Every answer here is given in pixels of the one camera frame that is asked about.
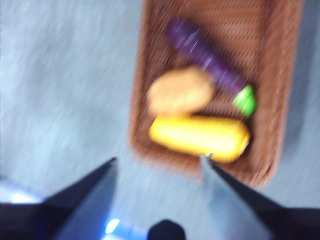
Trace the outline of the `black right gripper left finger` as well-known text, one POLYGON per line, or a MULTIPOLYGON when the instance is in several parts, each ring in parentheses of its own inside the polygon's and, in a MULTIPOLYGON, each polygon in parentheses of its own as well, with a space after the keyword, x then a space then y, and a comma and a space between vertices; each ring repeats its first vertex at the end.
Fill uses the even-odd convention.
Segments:
POLYGON ((54 240, 101 240, 105 235, 118 175, 111 158, 90 174, 51 196, 45 206, 67 213, 54 231, 54 240))

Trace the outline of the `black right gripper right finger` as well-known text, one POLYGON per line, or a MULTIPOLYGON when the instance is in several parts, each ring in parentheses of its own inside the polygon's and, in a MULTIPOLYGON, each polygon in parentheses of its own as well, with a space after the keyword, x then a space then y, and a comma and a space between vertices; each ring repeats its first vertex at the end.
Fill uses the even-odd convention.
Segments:
POLYGON ((280 208, 274 201, 238 181, 211 160, 200 157, 204 192, 218 240, 274 240, 275 231, 260 216, 280 208))

